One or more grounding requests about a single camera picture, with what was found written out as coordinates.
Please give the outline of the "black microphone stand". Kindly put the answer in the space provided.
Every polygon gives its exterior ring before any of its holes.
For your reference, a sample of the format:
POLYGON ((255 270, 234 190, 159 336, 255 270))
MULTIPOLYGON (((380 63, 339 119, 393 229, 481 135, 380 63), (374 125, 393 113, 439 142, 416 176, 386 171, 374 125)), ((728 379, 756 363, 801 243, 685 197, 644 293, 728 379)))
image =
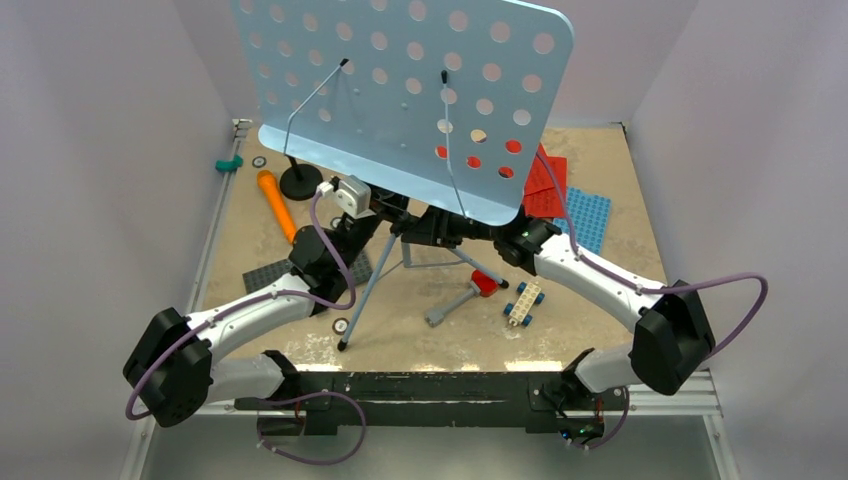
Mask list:
POLYGON ((282 195, 293 201, 311 199, 323 182, 321 171, 314 165, 299 162, 291 155, 286 154, 285 158, 290 166, 282 173, 278 182, 282 195))

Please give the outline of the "red sheet music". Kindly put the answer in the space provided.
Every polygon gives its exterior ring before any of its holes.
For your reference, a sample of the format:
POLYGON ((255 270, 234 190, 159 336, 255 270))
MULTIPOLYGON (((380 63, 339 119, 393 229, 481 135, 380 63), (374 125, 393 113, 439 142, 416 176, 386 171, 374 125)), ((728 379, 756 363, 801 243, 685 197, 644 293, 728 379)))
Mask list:
POLYGON ((564 218, 567 213, 567 191, 561 195, 555 188, 527 194, 522 200, 525 213, 536 218, 564 218))
MULTIPOLYGON (((506 152, 509 154, 518 154, 523 150, 523 145, 521 142, 515 139, 509 139, 504 144, 506 152)), ((448 149, 444 145, 436 146, 434 149, 434 154, 437 158, 447 161, 448 160, 448 149)), ((471 170, 480 170, 483 167, 483 162, 478 156, 467 156, 464 161, 461 162, 468 169, 471 170)), ((516 177, 515 171, 512 167, 504 166, 504 165, 496 165, 497 175, 506 180, 510 180, 516 177)), ((533 158, 532 165, 529 169, 528 176, 525 180, 524 184, 524 195, 535 195, 539 192, 552 190, 554 189, 554 180, 560 182, 560 186, 567 185, 567 159, 565 157, 551 157, 547 154, 544 146, 539 143, 537 145, 536 154, 533 158), (546 161, 547 165, 551 167, 553 175, 551 175, 548 170, 544 166, 544 162, 546 161)))

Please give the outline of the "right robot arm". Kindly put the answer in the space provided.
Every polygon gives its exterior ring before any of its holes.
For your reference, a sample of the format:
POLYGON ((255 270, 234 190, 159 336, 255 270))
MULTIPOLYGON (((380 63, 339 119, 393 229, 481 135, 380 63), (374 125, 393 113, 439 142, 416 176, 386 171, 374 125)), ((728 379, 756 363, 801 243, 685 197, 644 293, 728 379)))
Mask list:
POLYGON ((703 304, 689 284, 665 287, 584 253, 554 224, 524 211, 505 225, 489 226, 429 207, 422 216, 402 221, 398 230, 403 242, 418 245, 490 241, 506 264, 574 291, 631 332, 631 344, 588 349, 563 370, 561 392, 573 406, 633 384, 674 395, 715 348, 703 304))

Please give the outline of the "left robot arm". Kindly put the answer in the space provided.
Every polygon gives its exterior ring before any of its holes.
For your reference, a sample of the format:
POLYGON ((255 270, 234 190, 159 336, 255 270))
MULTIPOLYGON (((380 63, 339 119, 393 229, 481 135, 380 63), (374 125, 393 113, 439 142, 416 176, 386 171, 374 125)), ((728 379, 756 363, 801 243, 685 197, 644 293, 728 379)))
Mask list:
POLYGON ((370 242, 381 211, 397 214, 409 200, 382 189, 369 202, 371 215, 347 229, 327 229, 317 217, 322 192, 309 204, 311 224, 295 237, 292 256, 318 250, 311 259, 269 285, 205 311, 180 314, 169 307, 158 312, 126 361, 122 374, 132 388, 125 407, 129 420, 153 416, 162 427, 176 425, 209 402, 239 396, 260 396, 272 408, 284 409, 297 399, 298 382, 282 372, 272 358, 250 361, 256 379, 228 382, 214 367, 234 350, 282 325, 322 311, 348 310, 356 303, 350 264, 370 242))

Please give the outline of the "orange toy microphone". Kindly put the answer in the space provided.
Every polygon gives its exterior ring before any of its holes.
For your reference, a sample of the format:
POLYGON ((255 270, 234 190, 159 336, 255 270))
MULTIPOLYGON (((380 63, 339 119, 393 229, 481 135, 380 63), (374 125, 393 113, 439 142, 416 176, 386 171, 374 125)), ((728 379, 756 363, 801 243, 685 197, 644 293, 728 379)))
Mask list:
POLYGON ((268 170, 260 170, 257 174, 257 185, 265 195, 266 201, 275 216, 281 231, 289 244, 293 245, 297 234, 297 226, 283 200, 276 177, 268 170))

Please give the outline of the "light blue music stand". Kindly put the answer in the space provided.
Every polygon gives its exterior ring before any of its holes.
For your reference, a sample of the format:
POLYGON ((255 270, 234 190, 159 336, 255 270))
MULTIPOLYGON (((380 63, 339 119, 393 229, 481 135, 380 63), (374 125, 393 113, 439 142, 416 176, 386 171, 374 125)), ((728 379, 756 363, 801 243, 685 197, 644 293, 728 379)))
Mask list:
POLYGON ((235 1, 261 145, 490 226, 524 184, 574 43, 519 1, 235 1), (506 152, 509 139, 522 143, 506 152), (448 149, 437 158, 436 146, 448 149), (483 167, 468 169, 467 156, 483 167), (516 177, 500 178, 496 165, 516 177))

